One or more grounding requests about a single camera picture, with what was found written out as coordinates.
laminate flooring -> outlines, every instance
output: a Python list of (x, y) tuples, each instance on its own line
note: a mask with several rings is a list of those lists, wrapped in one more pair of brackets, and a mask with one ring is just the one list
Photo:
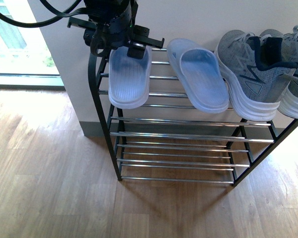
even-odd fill
[(298, 238), (298, 129), (235, 188), (119, 182), (66, 92), (0, 90), (0, 238)]

shoe rack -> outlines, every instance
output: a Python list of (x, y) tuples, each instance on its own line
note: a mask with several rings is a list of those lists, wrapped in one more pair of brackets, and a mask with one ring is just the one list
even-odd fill
[[(166, 49), (153, 51), (155, 54), (166, 54)], [(96, 68), (97, 60), (100, 60), (99, 68)], [(100, 90), (100, 85), (109, 76), (105, 73), (107, 63), (108, 57), (90, 55), (88, 82), (118, 180), (190, 181), (236, 186), (298, 126), (298, 119), (292, 120), (283, 131), (278, 131), (272, 121), (145, 118), (141, 112), (131, 118), (125, 117), (124, 111), (113, 105), (105, 114), (101, 97), (106, 97), (108, 91)], [(171, 67), (167, 61), (153, 61), (152, 64)], [(177, 78), (151, 76), (150, 80)], [(160, 98), (159, 104), (146, 103), (143, 107), (162, 110), (160, 114), (166, 109), (177, 110), (179, 114), (183, 114), (183, 110), (195, 110), (187, 103), (164, 103), (166, 98), (188, 100), (185, 93), (150, 92), (149, 97)], [(264, 131), (257, 134), (265, 137), (252, 137), (250, 129), (251, 132)], [(264, 147), (253, 151), (252, 145), (257, 143)]]

glass door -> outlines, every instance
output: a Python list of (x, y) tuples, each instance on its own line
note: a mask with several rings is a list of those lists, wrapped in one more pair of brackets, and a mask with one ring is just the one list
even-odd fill
[[(0, 12), (17, 21), (35, 22), (27, 0), (0, 0)], [(0, 74), (59, 75), (39, 28), (0, 20)]]

gray mesh sneaker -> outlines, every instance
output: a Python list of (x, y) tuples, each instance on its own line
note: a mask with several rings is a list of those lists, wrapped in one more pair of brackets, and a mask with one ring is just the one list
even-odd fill
[[(283, 35), (277, 30), (268, 29), (261, 36), (268, 34), (272, 37), (282, 37), (283, 58), (298, 64), (298, 25), (293, 28), (293, 33)], [(298, 69), (295, 71), (294, 76), (298, 78)], [(298, 80), (289, 84), (278, 110), (289, 117), (298, 119)]]
[(282, 61), (282, 38), (233, 30), (220, 40), (215, 55), (236, 113), (247, 120), (274, 118), (297, 64)]

slipper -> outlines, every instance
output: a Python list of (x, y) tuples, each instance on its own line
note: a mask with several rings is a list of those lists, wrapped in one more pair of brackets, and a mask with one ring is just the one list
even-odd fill
[(109, 56), (108, 97), (121, 109), (140, 107), (149, 96), (151, 48), (146, 47), (143, 59), (128, 57), (127, 51), (127, 47), (119, 47)]
[(206, 113), (228, 108), (229, 96), (216, 56), (188, 39), (174, 39), (167, 47), (170, 65), (192, 105)]

